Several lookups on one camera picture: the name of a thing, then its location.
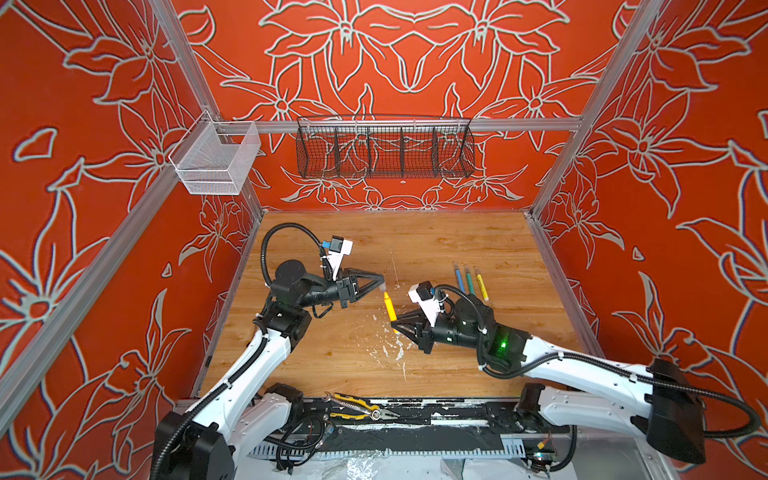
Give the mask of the orange pen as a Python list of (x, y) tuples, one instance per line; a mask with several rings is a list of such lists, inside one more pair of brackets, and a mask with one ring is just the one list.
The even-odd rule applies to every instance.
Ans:
[(384, 304), (385, 304), (387, 316), (390, 321), (390, 327), (392, 330), (396, 330), (395, 322), (398, 320), (398, 318), (397, 318), (397, 313), (396, 313), (392, 298), (390, 297), (387, 291), (383, 293), (383, 297), (384, 297)]

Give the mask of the blue pen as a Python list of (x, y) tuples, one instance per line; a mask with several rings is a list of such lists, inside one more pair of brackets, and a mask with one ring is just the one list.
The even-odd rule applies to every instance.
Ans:
[(453, 270), (454, 270), (454, 273), (455, 273), (455, 276), (456, 276), (456, 281), (457, 281), (458, 289), (462, 293), (466, 293), (467, 292), (467, 288), (466, 288), (465, 281), (464, 281), (464, 275), (463, 275), (463, 273), (461, 271), (461, 268), (460, 268), (460, 266), (458, 265), (457, 262), (453, 263)]

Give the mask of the green pen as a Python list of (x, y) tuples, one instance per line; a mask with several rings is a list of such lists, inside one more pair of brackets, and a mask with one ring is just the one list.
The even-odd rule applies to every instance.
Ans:
[(474, 285), (472, 270), (471, 270), (470, 266), (467, 265), (467, 264), (464, 265), (464, 273), (465, 273), (465, 278), (466, 278), (467, 291), (468, 291), (468, 293), (470, 295), (475, 295), (476, 294), (476, 289), (475, 289), (475, 285)]

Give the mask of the yellow pen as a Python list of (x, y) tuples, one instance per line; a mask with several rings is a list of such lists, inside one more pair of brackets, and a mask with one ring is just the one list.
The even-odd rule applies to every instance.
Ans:
[(482, 295), (483, 300), (484, 301), (489, 301), (490, 297), (489, 297), (489, 293), (488, 293), (488, 290), (487, 290), (487, 287), (486, 287), (485, 280), (484, 280), (484, 277), (482, 275), (482, 272), (478, 268), (475, 268), (474, 269), (474, 273), (475, 273), (475, 278), (477, 280), (477, 283), (478, 283), (478, 286), (479, 286), (479, 289), (480, 289), (480, 293)]

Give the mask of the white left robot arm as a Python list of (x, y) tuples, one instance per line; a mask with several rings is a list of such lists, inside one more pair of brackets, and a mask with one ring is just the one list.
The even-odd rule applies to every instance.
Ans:
[[(309, 273), (296, 259), (269, 270), (269, 242), (285, 229), (310, 238), (321, 261), (320, 275)], [(240, 463), (261, 443), (289, 446), (273, 434), (298, 421), (303, 395), (287, 385), (264, 384), (296, 349), (312, 320), (335, 305), (346, 308), (383, 285), (380, 274), (343, 267), (352, 249), (348, 239), (334, 236), (322, 241), (297, 223), (281, 223), (267, 231), (260, 266), (269, 292), (254, 319), (254, 336), (204, 396), (183, 413), (167, 414), (156, 427), (150, 478), (233, 479)]]

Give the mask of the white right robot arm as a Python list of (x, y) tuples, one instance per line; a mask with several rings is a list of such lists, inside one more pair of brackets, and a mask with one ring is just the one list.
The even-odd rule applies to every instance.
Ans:
[(405, 313), (384, 299), (393, 330), (426, 354), (438, 343), (471, 349), (494, 379), (531, 378), (516, 408), (548, 425), (642, 437), (691, 464), (705, 462), (707, 440), (744, 437), (762, 425), (749, 404), (692, 386), (671, 362), (627, 364), (557, 346), (498, 323), (491, 307), (450, 285), (422, 282), (408, 296), (417, 307)]

